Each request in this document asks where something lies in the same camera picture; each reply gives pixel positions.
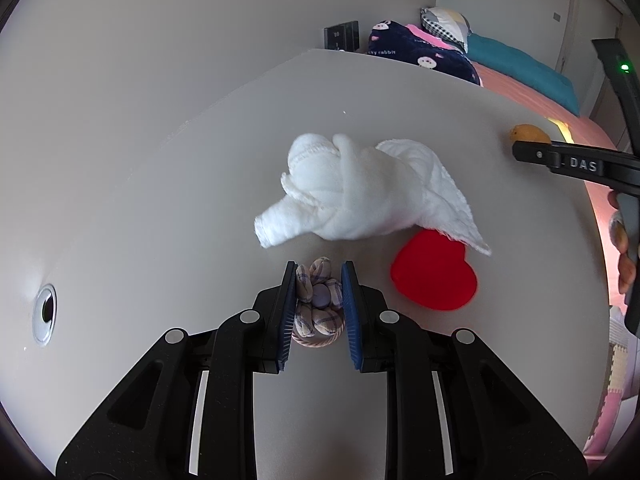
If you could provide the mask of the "person's right hand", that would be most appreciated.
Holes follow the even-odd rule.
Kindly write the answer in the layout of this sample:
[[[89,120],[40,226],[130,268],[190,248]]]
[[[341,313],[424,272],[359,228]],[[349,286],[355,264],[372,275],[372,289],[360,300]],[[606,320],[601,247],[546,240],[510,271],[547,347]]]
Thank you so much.
[[[608,193],[608,203],[615,209],[608,225],[608,232],[610,233],[612,244],[618,251],[618,291],[622,295],[626,295],[632,289],[636,278],[636,264],[628,255],[629,237],[620,214],[620,205],[618,204],[616,192],[611,191]]]

